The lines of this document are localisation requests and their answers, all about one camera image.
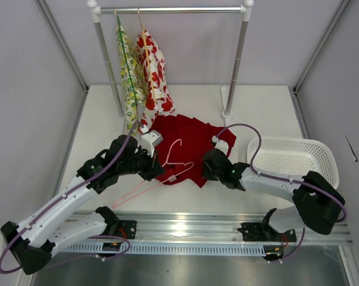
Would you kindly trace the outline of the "red skirt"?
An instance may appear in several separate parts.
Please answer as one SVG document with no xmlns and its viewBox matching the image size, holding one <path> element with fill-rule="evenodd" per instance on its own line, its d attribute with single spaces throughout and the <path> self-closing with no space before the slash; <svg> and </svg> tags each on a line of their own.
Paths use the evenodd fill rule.
<svg viewBox="0 0 359 286">
<path fill-rule="evenodd" d="M 204 123 L 196 118 L 189 118 L 183 115 L 177 116 L 158 116 L 152 129 L 159 132 L 163 141 L 155 147 L 157 159 L 162 165 L 166 160 L 168 149 L 171 144 L 182 139 L 182 146 L 175 146 L 170 156 L 170 161 L 195 163 L 194 167 L 183 173 L 174 182 L 164 183 L 165 185 L 174 185 L 187 179 L 192 180 L 198 187 L 203 187 L 207 180 L 202 178 L 202 158 L 206 152 L 214 148 L 211 139 L 222 131 L 222 127 L 213 126 Z M 164 167 L 164 174 L 156 177 L 156 180 L 162 179 L 167 175 Z"/>
</svg>

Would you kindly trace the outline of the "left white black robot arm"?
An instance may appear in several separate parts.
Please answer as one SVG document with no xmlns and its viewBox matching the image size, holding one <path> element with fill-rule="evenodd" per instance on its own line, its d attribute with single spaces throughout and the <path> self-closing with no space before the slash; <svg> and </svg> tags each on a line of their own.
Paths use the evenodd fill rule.
<svg viewBox="0 0 359 286">
<path fill-rule="evenodd" d="M 140 140 L 120 135 L 108 149 L 87 160 L 76 176 L 41 209 L 19 223 L 8 221 L 1 227 L 11 252 L 26 275 L 43 269 L 68 246 L 92 237 L 127 240 L 128 231 L 120 226 L 117 215 L 106 206 L 98 207 L 84 219 L 67 223 L 82 205 L 117 183 L 120 176 L 137 174 L 150 181 L 164 173 L 155 147 L 163 137 L 156 131 Z"/>
</svg>

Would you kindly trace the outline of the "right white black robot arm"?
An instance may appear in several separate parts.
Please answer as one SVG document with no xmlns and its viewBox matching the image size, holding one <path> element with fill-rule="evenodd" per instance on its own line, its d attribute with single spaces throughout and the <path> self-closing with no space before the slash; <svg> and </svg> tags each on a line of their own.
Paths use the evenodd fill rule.
<svg viewBox="0 0 359 286">
<path fill-rule="evenodd" d="M 293 203 L 285 209 L 271 209 L 264 217 L 260 232 L 270 241 L 297 228 L 329 235 L 339 216 L 346 216 L 344 198 L 314 171 L 304 176 L 264 173 L 246 163 L 231 163 L 224 152 L 212 149 L 203 156 L 202 175 L 228 189 L 268 194 Z"/>
</svg>

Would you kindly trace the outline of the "wooden hanger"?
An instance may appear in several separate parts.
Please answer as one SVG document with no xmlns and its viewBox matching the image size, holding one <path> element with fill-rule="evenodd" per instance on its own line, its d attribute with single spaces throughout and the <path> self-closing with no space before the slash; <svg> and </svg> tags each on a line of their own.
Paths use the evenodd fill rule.
<svg viewBox="0 0 359 286">
<path fill-rule="evenodd" d="M 148 53 L 148 46 L 147 46 L 146 34 L 145 34 L 145 26 L 141 20 L 141 6 L 140 5 L 138 5 L 138 17 L 139 17 L 139 22 L 140 22 L 141 28 L 142 28 L 143 46 L 144 46 L 144 51 L 145 51 L 145 55 L 146 55 L 146 69 L 147 69 L 148 79 L 151 84 L 152 98 L 154 100 L 154 103 L 157 104 L 157 98 L 155 95 L 154 84 L 153 84 L 152 74 L 151 74 L 151 66 L 150 66 L 151 62 L 150 62 L 149 53 Z"/>
</svg>

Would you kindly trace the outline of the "green hanger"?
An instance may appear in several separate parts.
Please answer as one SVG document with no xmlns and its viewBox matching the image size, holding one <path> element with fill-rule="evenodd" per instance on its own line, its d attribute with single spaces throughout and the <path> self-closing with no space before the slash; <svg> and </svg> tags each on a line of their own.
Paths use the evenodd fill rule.
<svg viewBox="0 0 359 286">
<path fill-rule="evenodd" d="M 123 34 L 122 34 L 122 31 L 121 31 L 120 18 L 119 18 L 118 15 L 116 17 L 117 17 L 117 24 L 118 24 L 118 37 L 119 37 L 119 40 L 121 42 L 121 47 L 122 47 L 122 51 L 123 51 L 123 57 L 124 57 L 125 65 L 126 65 L 126 68 L 127 68 L 127 77 L 128 77 L 128 80 L 129 80 L 129 85 L 131 86 L 132 91 L 133 91 L 133 96 L 134 96 L 135 103 L 137 104 L 137 97 L 136 97 L 135 87 L 134 87 L 133 80 L 132 80 L 132 77 L 131 77 L 130 67 L 129 67 L 129 63 L 128 63 L 128 57 L 127 57 L 127 53 L 126 53 L 125 45 L 124 45 L 124 40 L 123 40 Z"/>
</svg>

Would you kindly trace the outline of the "white perforated laundry basket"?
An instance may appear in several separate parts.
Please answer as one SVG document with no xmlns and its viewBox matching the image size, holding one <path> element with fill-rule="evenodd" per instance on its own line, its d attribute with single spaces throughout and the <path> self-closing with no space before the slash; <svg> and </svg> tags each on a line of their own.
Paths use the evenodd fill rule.
<svg viewBox="0 0 359 286">
<path fill-rule="evenodd" d="M 283 175 L 306 175 L 318 172 L 335 189 L 339 186 L 339 172 L 330 148 L 311 139 L 264 137 L 261 144 L 252 139 L 247 148 L 247 160 L 254 166 Z"/>
</svg>

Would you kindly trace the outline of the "red poppy floral garment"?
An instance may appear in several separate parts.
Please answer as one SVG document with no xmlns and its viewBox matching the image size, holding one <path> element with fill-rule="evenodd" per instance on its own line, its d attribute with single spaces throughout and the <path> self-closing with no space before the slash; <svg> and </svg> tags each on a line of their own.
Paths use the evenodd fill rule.
<svg viewBox="0 0 359 286">
<path fill-rule="evenodd" d="M 175 112 L 166 81 L 166 59 L 147 30 L 143 30 L 137 37 L 136 50 L 143 71 L 143 88 L 147 92 L 141 123 L 151 128 L 158 116 L 168 116 Z"/>
</svg>

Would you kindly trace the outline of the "yellow lemon floral garment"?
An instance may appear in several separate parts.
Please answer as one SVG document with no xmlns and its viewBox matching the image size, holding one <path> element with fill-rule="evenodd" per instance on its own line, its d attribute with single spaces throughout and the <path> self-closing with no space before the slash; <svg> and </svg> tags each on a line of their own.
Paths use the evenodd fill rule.
<svg viewBox="0 0 359 286">
<path fill-rule="evenodd" d="M 125 110 L 126 110 L 126 129 L 127 131 L 133 131 L 133 135 L 136 135 L 137 130 L 133 128 L 133 124 L 139 120 L 138 118 L 138 107 L 143 105 L 146 101 L 146 95 L 142 88 L 142 68 L 138 62 L 137 50 L 134 44 L 130 41 L 126 31 L 121 25 L 121 31 L 123 34 L 123 40 L 125 45 L 125 50 L 128 57 L 128 63 L 130 67 L 130 73 L 135 87 L 137 104 L 135 103 L 133 91 L 129 85 L 129 80 L 127 77 L 127 68 L 125 65 L 123 51 L 121 47 L 121 42 L 118 37 L 118 24 L 116 28 L 116 37 L 118 45 L 118 57 L 120 62 L 120 77 L 121 77 L 121 87 L 123 90 L 124 100 L 125 100 Z"/>
</svg>

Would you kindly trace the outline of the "aluminium table edge rail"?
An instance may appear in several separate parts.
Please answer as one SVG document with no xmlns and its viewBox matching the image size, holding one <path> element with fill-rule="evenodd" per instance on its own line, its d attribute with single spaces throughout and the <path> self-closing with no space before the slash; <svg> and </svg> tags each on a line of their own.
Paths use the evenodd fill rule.
<svg viewBox="0 0 359 286">
<path fill-rule="evenodd" d="M 92 211 L 77 211 L 65 223 L 73 223 Z M 237 231 L 244 222 L 259 222 L 263 214 L 146 213 L 115 212 L 120 220 L 137 221 L 135 241 L 149 243 L 227 244 L 241 242 Z M 346 223 L 336 224 L 330 235 L 306 229 L 302 245 L 353 245 Z"/>
</svg>

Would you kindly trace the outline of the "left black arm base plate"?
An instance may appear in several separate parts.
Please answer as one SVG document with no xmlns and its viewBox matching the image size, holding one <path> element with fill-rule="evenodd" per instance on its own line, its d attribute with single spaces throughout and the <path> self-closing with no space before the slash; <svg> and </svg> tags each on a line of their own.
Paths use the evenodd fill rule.
<svg viewBox="0 0 359 286">
<path fill-rule="evenodd" d="M 137 221 L 135 220 L 118 220 L 117 222 L 110 223 L 105 227 L 102 236 L 116 236 L 134 240 L 137 230 Z"/>
</svg>

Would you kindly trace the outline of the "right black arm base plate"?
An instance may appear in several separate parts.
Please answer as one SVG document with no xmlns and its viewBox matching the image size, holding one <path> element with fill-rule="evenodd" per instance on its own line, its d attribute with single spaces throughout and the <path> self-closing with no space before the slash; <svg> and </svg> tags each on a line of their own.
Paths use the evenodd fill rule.
<svg viewBox="0 0 359 286">
<path fill-rule="evenodd" d="M 295 230 L 291 229 L 286 232 L 277 232 L 268 221 L 262 222 L 243 222 L 237 231 L 242 234 L 242 238 L 246 242 L 296 242 Z"/>
</svg>

